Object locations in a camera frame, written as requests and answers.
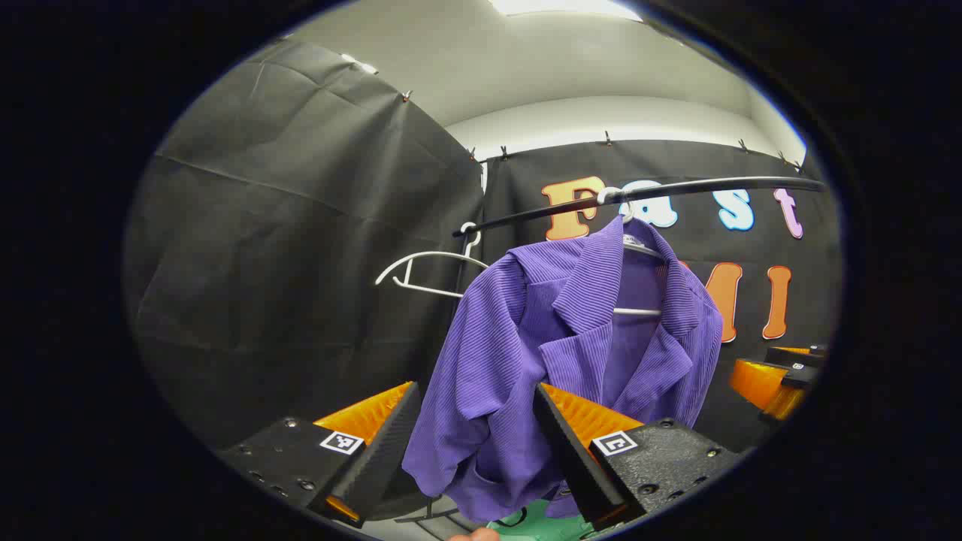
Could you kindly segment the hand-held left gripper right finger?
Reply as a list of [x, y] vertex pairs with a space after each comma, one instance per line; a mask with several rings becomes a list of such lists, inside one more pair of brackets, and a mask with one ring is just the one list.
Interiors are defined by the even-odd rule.
[[544, 382], [533, 408], [580, 514], [597, 530], [675, 506], [743, 458], [672, 418], [643, 424]]

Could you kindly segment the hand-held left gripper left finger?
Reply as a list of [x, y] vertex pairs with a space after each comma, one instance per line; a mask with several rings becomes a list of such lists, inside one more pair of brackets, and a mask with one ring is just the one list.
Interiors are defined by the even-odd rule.
[[286, 416], [217, 455], [292, 506], [361, 527], [398, 472], [420, 405], [419, 384], [406, 382], [319, 420]]

